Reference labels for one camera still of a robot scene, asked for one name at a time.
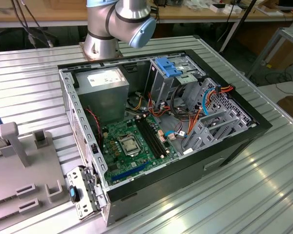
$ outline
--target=yellow wire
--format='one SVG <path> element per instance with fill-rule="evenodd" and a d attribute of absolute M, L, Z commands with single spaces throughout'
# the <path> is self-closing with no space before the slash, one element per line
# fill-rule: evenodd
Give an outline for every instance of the yellow wire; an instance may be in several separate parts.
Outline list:
<path fill-rule="evenodd" d="M 138 110 L 141 106 L 141 103 L 142 103 L 142 97 L 140 97 L 139 104 L 135 108 L 133 108 L 133 110 L 134 111 Z"/>
<path fill-rule="evenodd" d="M 225 87 L 225 88 L 221 88 L 221 89 L 229 89 L 231 86 L 229 85 L 228 87 Z"/>

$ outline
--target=wooden desk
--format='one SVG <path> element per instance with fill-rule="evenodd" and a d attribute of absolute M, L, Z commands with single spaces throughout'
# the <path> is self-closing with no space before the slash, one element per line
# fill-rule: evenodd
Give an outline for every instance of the wooden desk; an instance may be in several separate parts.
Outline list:
<path fill-rule="evenodd" d="M 87 25 L 87 10 L 54 10 L 44 0 L 27 0 L 28 8 L 35 16 L 36 20 L 41 26 L 78 26 Z M 11 7 L 10 0 L 0 0 L 0 7 Z M 36 27 L 33 19 L 23 10 L 26 20 L 30 27 Z M 230 40 L 233 32 L 240 19 L 242 18 L 244 11 L 235 15 L 232 14 L 229 22 L 234 22 L 234 25 L 227 36 L 221 51 L 225 49 L 228 41 Z M 228 15 L 223 13 L 215 13 L 209 9 L 203 9 L 200 11 L 193 11 L 185 6 L 174 7 L 166 6 L 160 7 L 160 20 L 158 23 L 199 23 L 199 22 L 226 22 Z M 285 13 L 283 16 L 270 17 L 258 10 L 252 10 L 247 18 L 248 22 L 262 22 L 262 21 L 292 21 L 293 14 Z M 13 10 L 10 10 L 9 15 L 5 15 L 0 12 L 0 28 L 20 27 L 20 23 L 14 15 Z"/>

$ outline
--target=blue cable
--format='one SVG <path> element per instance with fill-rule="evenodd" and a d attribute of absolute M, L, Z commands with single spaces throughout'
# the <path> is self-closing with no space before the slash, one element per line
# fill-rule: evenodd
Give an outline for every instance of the blue cable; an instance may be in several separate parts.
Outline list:
<path fill-rule="evenodd" d="M 168 132 L 165 133 L 165 136 L 167 137 L 171 133 L 175 133 L 175 131 L 168 131 Z"/>
<path fill-rule="evenodd" d="M 206 106 L 205 106 L 205 99 L 206 99 L 206 95 L 209 91 L 212 91 L 212 90 L 215 90 L 215 89 L 207 89 L 206 92 L 204 93 L 204 96 L 203 96 L 203 100 L 202 100 L 202 107 L 203 107 L 203 111 L 205 113 L 205 115 L 209 115 L 209 113 L 207 112 L 206 110 Z"/>

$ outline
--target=blue pcie slot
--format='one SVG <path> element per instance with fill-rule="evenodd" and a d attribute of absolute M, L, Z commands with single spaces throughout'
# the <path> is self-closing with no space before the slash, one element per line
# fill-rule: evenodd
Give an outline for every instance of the blue pcie slot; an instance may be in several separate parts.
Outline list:
<path fill-rule="evenodd" d="M 130 169 L 129 171 L 126 171 L 126 172 L 121 173 L 119 175 L 113 176 L 112 177 L 112 181 L 115 181 L 115 180 L 118 180 L 118 179 L 122 179 L 122 178 L 127 177 L 127 176 L 129 176 L 131 174 L 134 174 L 136 172 L 140 172 L 140 171 L 142 171 L 146 167 L 146 165 L 148 165 L 148 163 L 149 162 L 146 162 L 146 163 L 144 163 L 144 164 L 142 164 L 140 166 L 137 166 L 135 168 Z"/>

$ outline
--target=motherboard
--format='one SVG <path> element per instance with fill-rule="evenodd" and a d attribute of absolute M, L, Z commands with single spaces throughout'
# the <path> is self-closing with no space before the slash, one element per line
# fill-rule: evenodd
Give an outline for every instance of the motherboard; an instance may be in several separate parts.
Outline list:
<path fill-rule="evenodd" d="M 178 158 L 153 116 L 136 116 L 103 127 L 103 156 L 109 185 Z"/>

